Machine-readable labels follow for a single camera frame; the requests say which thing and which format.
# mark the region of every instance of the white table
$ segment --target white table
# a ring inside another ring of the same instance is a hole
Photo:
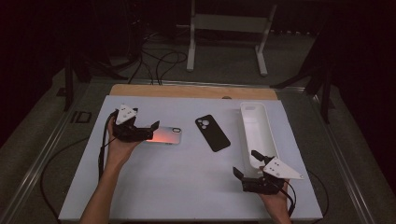
[[[107,116],[120,104],[138,107],[136,126],[156,120],[182,129],[176,146],[143,143],[135,149],[119,178],[111,219],[128,220],[261,220],[268,219],[254,193],[242,191],[233,166],[244,171],[238,120],[239,105],[247,100],[216,100],[107,96],[81,158],[59,219],[79,219],[96,187],[97,159]],[[282,161],[304,180],[291,180],[297,194],[293,219],[321,218],[321,212],[287,115],[280,101],[265,104],[276,147]],[[231,140],[231,146],[213,152],[194,120],[211,114]]]

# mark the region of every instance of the metal frame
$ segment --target metal frame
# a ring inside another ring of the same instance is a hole
[[[262,55],[262,50],[264,49],[265,42],[267,41],[270,33],[275,12],[276,5],[272,5],[270,14],[267,18],[199,14],[195,13],[195,0],[191,0],[190,46],[187,59],[187,71],[192,72],[194,70],[196,29],[238,31],[262,34],[262,41],[256,46],[255,51],[257,62],[259,64],[260,75],[266,77],[268,72]]]
[[[320,101],[318,99],[318,96],[308,96],[308,99],[310,100],[310,104],[315,111],[318,122],[322,125],[323,130],[332,146],[332,155],[334,157],[335,163],[337,164],[338,171],[340,172],[340,175],[344,180],[344,184],[346,185],[346,189],[349,193],[350,199],[356,208],[356,212],[361,219],[361,223],[375,224],[376,221],[374,215],[370,211],[370,208],[362,195],[361,188],[359,187],[358,182],[356,181],[355,177],[352,174],[352,171],[349,168],[348,162],[343,155],[342,149],[335,140],[332,128],[330,124],[323,119],[322,114],[320,113]]]
[[[0,223],[13,223],[15,218],[18,216],[18,213],[21,211],[23,205],[28,199],[30,193],[35,187],[35,183],[40,178],[40,175],[47,164],[50,156],[54,152],[55,148],[58,145],[59,140],[63,136],[64,128],[70,118],[72,117],[72,111],[77,106],[85,91],[87,90],[89,84],[86,83],[78,83],[77,90],[77,99],[73,103],[71,103],[69,110],[65,111],[59,122],[56,124],[54,130],[52,131],[46,145],[43,146],[39,155],[26,172],[21,184],[16,189],[16,192],[8,203],[7,208],[4,213],[0,216]]]

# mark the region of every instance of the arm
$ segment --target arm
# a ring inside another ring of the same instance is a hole
[[[283,190],[288,190],[288,183],[285,182]],[[265,208],[270,214],[272,220],[276,224],[290,224],[291,220],[288,212],[287,197],[282,192],[275,195],[264,195],[259,194],[260,198],[264,202]]]
[[[107,130],[109,140],[111,141],[114,136],[112,132],[113,119],[110,120]],[[120,175],[121,168],[125,162],[128,161],[134,148],[139,144],[123,143],[119,139],[110,142],[107,152],[107,160],[105,170],[103,171],[102,178],[96,187],[95,192],[88,202],[80,223],[108,223],[110,215],[111,200],[113,198],[114,189],[117,186],[117,180]]]

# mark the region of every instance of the black cable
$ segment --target black cable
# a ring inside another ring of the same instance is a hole
[[[113,139],[111,139],[110,141],[108,141],[108,143],[105,145],[105,147],[107,147],[112,141],[116,140],[116,137],[114,137]]]
[[[110,122],[110,119],[115,115],[117,111],[111,113],[105,123],[105,129],[103,131],[103,139],[102,139],[102,146],[100,147],[100,152],[99,152],[99,157],[98,157],[98,169],[99,169],[99,180],[102,177],[103,174],[103,170],[105,167],[105,147],[110,143],[108,142],[106,144],[106,135],[107,135],[107,126],[108,123]]]
[[[317,175],[315,175],[312,171],[310,171],[310,170],[306,170],[309,174],[311,174],[312,176],[314,176],[318,181],[319,181],[319,183],[320,183],[320,185],[323,187],[323,189],[324,189],[324,192],[325,192],[325,195],[326,195],[326,208],[325,208],[325,210],[324,210],[324,213],[323,213],[323,218],[325,218],[326,217],[326,215],[327,215],[327,213],[328,213],[328,211],[329,211],[329,207],[330,207],[330,198],[329,198],[329,192],[327,191],[327,189],[326,189],[326,186],[324,185],[324,183],[321,181],[321,179],[317,176]],[[320,222],[322,219],[318,219],[318,220],[316,220],[315,222],[313,222],[312,224],[314,224],[314,223],[318,223],[318,222]]]
[[[290,207],[289,207],[289,217],[291,217],[291,214],[293,213],[293,211],[294,211],[294,208],[296,207],[296,201],[297,201],[297,199],[296,199],[296,192],[294,191],[294,188],[291,186],[291,184],[290,183],[288,183],[287,181],[285,181],[284,179],[283,179],[283,184],[285,184],[285,183],[287,183],[290,187],[291,187],[291,189],[293,190],[293,194],[294,194],[294,200],[291,198],[291,196],[285,191],[285,190],[283,190],[280,186],[278,186],[277,184],[275,184],[274,182],[272,182],[271,180],[269,180],[268,178],[267,179],[265,179],[265,181],[267,181],[268,183],[270,183],[271,185],[273,185],[274,187],[276,187],[277,189],[279,189],[279,191],[281,192],[281,193],[283,193],[286,197],[288,197],[288,199],[290,200]]]
[[[106,66],[108,69],[111,69],[115,72],[120,72],[120,71],[125,70],[125,69],[129,68],[130,66],[134,65],[138,60],[139,60],[139,57],[137,56],[136,58],[131,59],[126,63],[120,63],[120,64],[116,64],[116,65],[111,65],[111,66],[108,66],[107,64],[103,63],[103,66]]]
[[[159,75],[159,74],[158,74],[158,68],[160,67],[160,63],[163,61],[163,59],[164,59],[165,57],[167,57],[167,56],[169,56],[169,55],[171,55],[171,54],[174,54],[174,53],[177,55],[177,62],[178,62],[178,60],[179,60],[178,52],[169,52],[169,53],[167,53],[167,54],[164,54],[164,55],[161,57],[161,59],[160,59],[160,60],[158,61],[158,63],[157,63],[157,66],[155,67],[155,75],[157,76],[157,80],[158,80],[158,84],[159,84],[159,85],[162,85],[162,84],[163,84],[163,76],[164,76],[167,72],[169,72],[172,68],[174,68],[174,67],[176,66],[176,64],[177,64],[177,63],[173,63],[172,66],[169,67],[165,72],[163,72],[162,75]]]
[[[180,61],[180,60],[177,60],[177,61],[175,61],[175,62],[169,62],[169,61],[164,60],[163,58],[156,57],[156,56],[154,56],[154,55],[152,55],[152,54],[146,52],[145,50],[142,50],[142,52],[145,53],[145,54],[147,54],[148,56],[150,56],[150,57],[152,57],[152,58],[155,58],[155,59],[157,59],[157,60],[162,61],[163,63],[183,63],[183,62],[185,62],[185,61],[187,60],[187,54],[186,54],[186,53],[179,52],[179,51],[176,51],[176,50],[173,50],[173,49],[161,49],[161,50],[171,50],[171,51],[172,51],[171,53],[179,53],[179,54],[182,54],[182,55],[185,56],[185,57],[184,57],[184,59],[181,60],[181,61]]]
[[[167,37],[167,36],[160,36],[160,38],[157,39],[153,39],[152,37],[156,36],[156,35],[160,35],[160,33],[153,33],[148,35],[147,37],[144,38],[145,42],[154,42],[154,43],[161,43],[161,42],[165,42],[167,40],[170,40],[171,38]]]
[[[61,152],[63,152],[63,151],[65,151],[65,150],[69,149],[70,147],[72,147],[72,146],[74,146],[74,145],[76,145],[76,144],[78,144],[78,143],[81,143],[81,142],[83,142],[83,141],[86,141],[86,140],[89,139],[89,138],[90,138],[90,137],[86,137],[86,138],[80,139],[80,140],[78,140],[78,141],[75,142],[75,143],[72,143],[72,144],[70,144],[70,145],[68,145],[68,146],[66,146],[66,147],[63,147],[63,148],[60,149],[58,152],[56,152],[54,155],[52,155],[52,156],[49,158],[49,160],[47,161],[47,164],[44,166],[43,172],[42,172],[41,175],[40,175],[40,192],[41,192],[41,195],[43,196],[43,199],[44,199],[44,201],[45,201],[47,207],[50,209],[51,213],[54,215],[54,217],[55,217],[57,223],[59,223],[59,224],[61,224],[62,221],[58,219],[58,213],[55,211],[55,208],[54,208],[54,207],[52,206],[52,204],[50,203],[50,201],[49,201],[49,199],[47,198],[47,195],[46,195],[46,193],[45,193],[45,191],[44,191],[44,174],[46,173],[46,170],[47,170],[48,166],[50,165],[50,162],[51,162],[55,157],[57,157]]]
[[[145,65],[145,67],[146,67],[146,69],[148,70],[148,77],[150,78],[150,85],[154,85],[154,78],[152,77],[152,74],[151,74],[151,69],[149,68],[149,65],[148,64],[146,64],[145,62],[142,62],[143,63],[143,65]]]
[[[137,66],[137,68],[134,70],[134,72],[132,73],[131,77],[129,78],[128,84],[131,84],[132,79],[134,78],[134,76],[136,76],[137,72],[138,72],[139,69],[140,69],[140,66],[142,66],[143,58],[142,58],[142,54],[141,54],[141,53],[139,54],[139,59],[140,59],[140,60],[139,60],[140,63],[139,63],[139,65]]]

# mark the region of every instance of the hand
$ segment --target hand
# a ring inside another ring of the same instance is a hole
[[[109,135],[108,139],[110,143],[108,145],[106,168],[121,168],[131,157],[134,148],[141,142],[125,143],[115,138],[113,135],[113,123],[114,117],[110,119],[110,122],[107,125]]]
[[[288,191],[289,180],[283,184],[283,190]],[[290,224],[290,217],[288,212],[288,198],[282,192],[273,195],[259,194],[264,202],[267,212],[270,214],[273,221],[277,224]]]

